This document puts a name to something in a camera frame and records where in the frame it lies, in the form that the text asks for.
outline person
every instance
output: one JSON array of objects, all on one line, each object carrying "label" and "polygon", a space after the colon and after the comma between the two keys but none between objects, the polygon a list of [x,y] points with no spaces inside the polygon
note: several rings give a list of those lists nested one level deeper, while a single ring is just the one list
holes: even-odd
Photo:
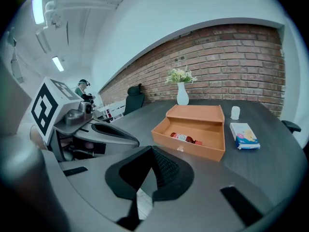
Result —
[{"label": "person", "polygon": [[88,83],[85,79],[82,79],[79,81],[77,88],[75,89],[75,93],[83,98],[84,101],[91,103],[91,100],[95,98],[95,96],[86,94],[85,89],[87,86],[90,86],[90,83]]}]

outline desk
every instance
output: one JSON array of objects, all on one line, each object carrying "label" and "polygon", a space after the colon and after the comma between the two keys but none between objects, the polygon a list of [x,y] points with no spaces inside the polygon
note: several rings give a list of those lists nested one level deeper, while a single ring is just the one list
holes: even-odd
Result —
[{"label": "desk", "polygon": [[[156,101],[113,122],[135,136],[140,145],[158,145],[151,130],[159,124],[176,101]],[[294,136],[262,104],[251,101],[192,100],[189,105],[221,105],[225,115],[225,154],[221,159],[230,170],[257,185],[277,205],[297,190],[308,162]],[[240,107],[239,120],[230,118],[233,106]],[[230,122],[248,123],[261,148],[239,151],[230,131]],[[142,189],[151,196],[153,181]]]}]

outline cardboard box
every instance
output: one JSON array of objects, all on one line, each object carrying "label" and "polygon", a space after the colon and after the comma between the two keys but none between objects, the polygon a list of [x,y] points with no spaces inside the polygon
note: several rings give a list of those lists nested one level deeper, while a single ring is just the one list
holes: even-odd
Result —
[{"label": "cardboard box", "polygon": [[[202,142],[196,145],[170,137],[187,135]],[[165,147],[220,161],[225,153],[224,114],[221,106],[175,105],[152,131],[155,142]]]}]

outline black headrest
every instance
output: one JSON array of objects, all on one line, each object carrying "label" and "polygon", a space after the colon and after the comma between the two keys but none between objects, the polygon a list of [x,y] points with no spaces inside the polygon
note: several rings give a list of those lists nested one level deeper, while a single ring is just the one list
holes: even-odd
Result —
[{"label": "black headrest", "polygon": [[140,87],[141,87],[141,83],[133,86],[133,87],[129,87],[129,89],[127,90],[127,94],[128,95],[139,95],[140,94]]}]

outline ceiling light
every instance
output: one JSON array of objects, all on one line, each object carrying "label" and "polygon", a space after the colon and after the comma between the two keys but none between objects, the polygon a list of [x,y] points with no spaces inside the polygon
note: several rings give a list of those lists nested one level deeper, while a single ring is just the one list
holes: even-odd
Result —
[{"label": "ceiling light", "polygon": [[43,0],[32,0],[32,12],[35,24],[44,22]]},{"label": "ceiling light", "polygon": [[60,72],[64,71],[58,57],[54,57],[54,58],[52,58],[52,60],[54,61],[55,65],[57,66],[57,68]]}]

